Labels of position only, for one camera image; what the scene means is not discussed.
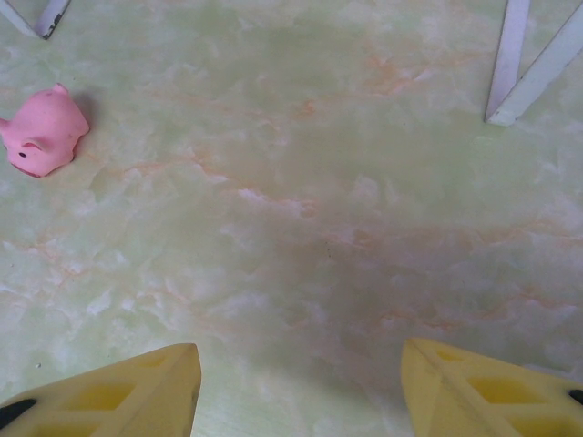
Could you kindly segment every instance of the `pig ear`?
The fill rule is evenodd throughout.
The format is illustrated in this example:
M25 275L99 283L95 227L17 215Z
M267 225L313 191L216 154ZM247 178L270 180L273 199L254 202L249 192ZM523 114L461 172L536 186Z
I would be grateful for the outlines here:
M53 86L53 91L56 91L57 93L63 94L65 96L68 96L69 94L69 90L62 86L61 84L56 84L55 86Z
M45 146L43 145L43 143L41 143L37 139L32 139L32 138L28 138L25 141L23 141L22 147L23 148L36 147L37 149L39 149L41 151L45 151L45 149L46 149Z

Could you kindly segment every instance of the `rubber pig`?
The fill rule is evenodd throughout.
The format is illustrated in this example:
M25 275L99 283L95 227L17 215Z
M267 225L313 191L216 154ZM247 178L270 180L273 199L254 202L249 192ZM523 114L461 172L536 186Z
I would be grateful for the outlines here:
M12 120L0 118L8 161L35 178L71 162L87 132L88 122L61 84L32 95Z

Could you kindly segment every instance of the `white metal leg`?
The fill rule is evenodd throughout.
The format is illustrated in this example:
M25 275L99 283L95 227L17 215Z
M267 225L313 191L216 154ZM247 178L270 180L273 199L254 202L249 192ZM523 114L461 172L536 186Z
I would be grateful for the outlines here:
M583 3L517 81L530 0L508 0L486 122L510 126L583 49Z
M49 0L45 10L38 18L35 26L32 27L7 0L0 0L0 13L4 15L23 34L29 36L40 36L48 39L55 30L56 25L65 13L66 7L71 0Z

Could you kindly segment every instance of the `black tip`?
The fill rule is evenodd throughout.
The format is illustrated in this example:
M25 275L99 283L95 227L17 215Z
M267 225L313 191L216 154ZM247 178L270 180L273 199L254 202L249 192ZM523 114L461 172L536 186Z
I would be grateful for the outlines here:
M571 399L583 405L583 390L569 390L568 395L571 397Z
M0 430L18 419L21 414L36 404L36 399L24 399L0 408Z

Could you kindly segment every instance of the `green marble tile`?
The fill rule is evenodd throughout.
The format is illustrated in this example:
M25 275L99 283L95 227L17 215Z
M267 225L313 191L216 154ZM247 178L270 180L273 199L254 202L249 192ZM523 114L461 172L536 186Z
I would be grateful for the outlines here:
M525 66L577 4L533 5ZM48 42L2 21L0 117L59 81L92 126L49 178L0 163L2 398L195 341L193 435L409 437L413 335L582 380L583 64L485 125L503 13L73 0Z

